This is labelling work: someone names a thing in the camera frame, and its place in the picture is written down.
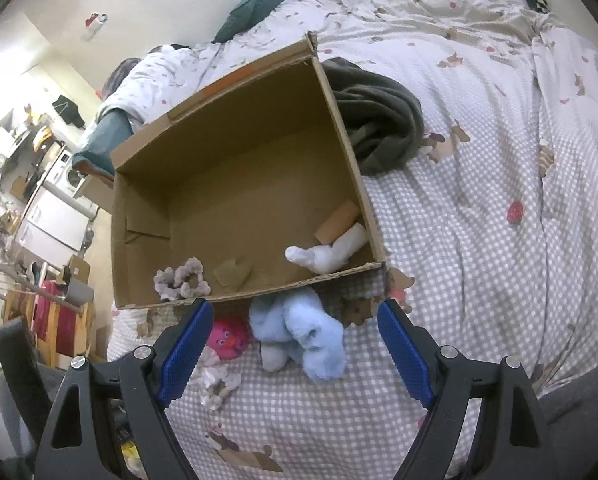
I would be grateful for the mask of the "white fluffy scrunchie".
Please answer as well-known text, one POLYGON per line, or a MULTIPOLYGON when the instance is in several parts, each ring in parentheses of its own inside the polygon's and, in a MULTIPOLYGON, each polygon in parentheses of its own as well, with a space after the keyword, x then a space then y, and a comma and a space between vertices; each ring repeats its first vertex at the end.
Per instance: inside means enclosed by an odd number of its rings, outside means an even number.
POLYGON ((200 404, 214 412, 241 385, 241 374, 230 370, 217 352, 205 347, 193 371, 192 383, 200 404))

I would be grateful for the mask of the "light blue plush toy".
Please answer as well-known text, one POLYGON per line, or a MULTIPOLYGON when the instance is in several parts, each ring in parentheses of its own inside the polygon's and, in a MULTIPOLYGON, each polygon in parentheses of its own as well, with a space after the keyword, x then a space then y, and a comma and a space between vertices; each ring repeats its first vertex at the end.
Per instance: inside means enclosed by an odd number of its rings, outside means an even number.
POLYGON ((256 297, 250 305, 249 324, 267 372, 278 372, 293 361, 316 384, 345 375, 348 356, 343 326, 326 313, 313 288, 256 297))

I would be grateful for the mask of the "beige tube sock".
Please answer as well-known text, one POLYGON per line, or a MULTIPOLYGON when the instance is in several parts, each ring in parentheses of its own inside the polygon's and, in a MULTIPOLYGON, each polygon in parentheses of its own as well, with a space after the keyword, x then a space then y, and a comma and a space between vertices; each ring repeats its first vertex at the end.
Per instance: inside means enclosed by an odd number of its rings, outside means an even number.
POLYGON ((357 204, 346 200, 317 228, 314 237, 321 245, 331 245, 354 225, 359 216, 357 204))

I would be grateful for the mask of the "white cabinet drawers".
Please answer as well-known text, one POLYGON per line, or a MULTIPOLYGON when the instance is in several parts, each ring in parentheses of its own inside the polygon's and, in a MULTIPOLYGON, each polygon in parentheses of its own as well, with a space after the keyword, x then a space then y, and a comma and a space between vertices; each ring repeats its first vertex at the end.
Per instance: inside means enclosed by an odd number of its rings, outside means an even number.
POLYGON ((42 186, 26 206, 14 244, 60 269, 81 252, 90 219, 42 186))

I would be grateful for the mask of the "white washing machine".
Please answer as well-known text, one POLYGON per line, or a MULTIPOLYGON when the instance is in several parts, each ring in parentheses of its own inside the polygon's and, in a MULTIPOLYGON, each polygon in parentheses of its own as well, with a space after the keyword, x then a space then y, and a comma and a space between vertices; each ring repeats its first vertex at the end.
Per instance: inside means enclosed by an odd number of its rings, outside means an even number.
POLYGON ((59 190, 75 198, 84 180, 84 174, 72 167, 72 153, 63 151, 52 163, 43 185, 51 191, 59 190))

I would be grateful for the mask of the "mauve fluffy scrunchie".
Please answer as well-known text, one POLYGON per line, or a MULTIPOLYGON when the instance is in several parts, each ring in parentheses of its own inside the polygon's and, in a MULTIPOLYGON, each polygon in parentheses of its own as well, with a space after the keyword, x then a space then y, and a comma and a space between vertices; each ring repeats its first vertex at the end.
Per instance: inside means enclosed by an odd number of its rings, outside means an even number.
POLYGON ((203 276, 203 264, 196 258, 188 258, 181 266, 167 266, 158 270, 153 278, 154 290, 161 301, 177 301, 207 297, 211 287, 203 276))

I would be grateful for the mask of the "pink round plush toy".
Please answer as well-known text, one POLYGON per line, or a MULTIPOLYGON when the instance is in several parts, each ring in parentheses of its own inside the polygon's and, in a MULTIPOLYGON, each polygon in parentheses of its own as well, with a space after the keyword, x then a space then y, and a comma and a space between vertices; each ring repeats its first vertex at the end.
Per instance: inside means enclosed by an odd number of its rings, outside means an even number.
POLYGON ((207 346, 221 360, 233 360, 241 356, 249 344, 249 330, 241 318, 218 318, 214 321, 207 346))

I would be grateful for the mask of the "checkered printed bed quilt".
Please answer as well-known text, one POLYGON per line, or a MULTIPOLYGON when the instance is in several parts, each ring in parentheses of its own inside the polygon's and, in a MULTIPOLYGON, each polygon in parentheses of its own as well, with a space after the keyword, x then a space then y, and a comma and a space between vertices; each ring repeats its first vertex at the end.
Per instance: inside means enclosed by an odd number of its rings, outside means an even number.
MULTIPOLYGON (((137 131, 246 63, 319 34, 403 84, 426 136, 407 165, 363 177, 387 263, 414 284, 413 322, 469 358, 520 356, 548 420, 561 479, 598 460, 598 47, 524 0, 286 0, 226 44, 148 54, 101 105, 137 131)), ((226 464, 203 434, 268 438, 281 479, 391 479, 424 411, 407 397, 377 323, 345 331, 347 375, 264 374, 258 349, 218 413, 195 392, 170 411, 203 479, 273 479, 226 464)))

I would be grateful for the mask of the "teal pillow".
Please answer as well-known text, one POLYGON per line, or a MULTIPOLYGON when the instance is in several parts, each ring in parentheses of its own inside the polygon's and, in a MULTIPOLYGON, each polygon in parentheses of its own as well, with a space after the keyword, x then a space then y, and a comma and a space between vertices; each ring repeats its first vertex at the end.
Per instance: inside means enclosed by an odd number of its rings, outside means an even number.
POLYGON ((101 107, 84 148, 72 155, 72 167, 101 179, 113 179, 111 153, 134 132, 187 99, 200 88, 221 45, 248 32, 285 0, 241 0, 212 41, 195 47, 162 44, 143 58, 127 58, 101 90, 101 107))

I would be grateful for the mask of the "white sock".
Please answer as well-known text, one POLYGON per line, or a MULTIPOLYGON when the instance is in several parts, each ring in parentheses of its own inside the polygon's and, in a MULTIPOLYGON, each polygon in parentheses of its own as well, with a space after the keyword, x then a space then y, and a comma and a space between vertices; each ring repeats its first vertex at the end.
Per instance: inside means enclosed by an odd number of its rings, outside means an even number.
POLYGON ((369 235, 361 223, 354 223, 330 245, 316 245, 308 249, 289 246, 285 258, 296 266, 302 266, 317 275, 331 274, 341 270, 359 250, 369 243, 369 235))

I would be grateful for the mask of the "brown cardboard box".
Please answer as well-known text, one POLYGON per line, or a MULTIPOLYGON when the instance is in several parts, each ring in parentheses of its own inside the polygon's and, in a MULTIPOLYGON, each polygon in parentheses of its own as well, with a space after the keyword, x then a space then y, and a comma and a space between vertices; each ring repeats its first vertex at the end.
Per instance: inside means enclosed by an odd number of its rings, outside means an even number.
POLYGON ((119 308, 157 308, 155 274, 203 264, 210 301, 225 304, 316 284, 287 261, 353 203, 369 239, 339 271, 371 273, 383 243, 316 36, 215 81, 111 155, 111 258, 119 308))

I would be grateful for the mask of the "dark grey garment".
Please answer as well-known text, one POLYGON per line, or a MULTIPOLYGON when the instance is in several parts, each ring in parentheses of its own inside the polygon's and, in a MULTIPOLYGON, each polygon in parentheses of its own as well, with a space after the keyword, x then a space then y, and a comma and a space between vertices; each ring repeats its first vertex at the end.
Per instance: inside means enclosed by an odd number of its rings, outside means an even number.
POLYGON ((344 58, 330 58, 322 67, 362 174, 384 174, 417 154, 424 117, 412 92, 344 58))

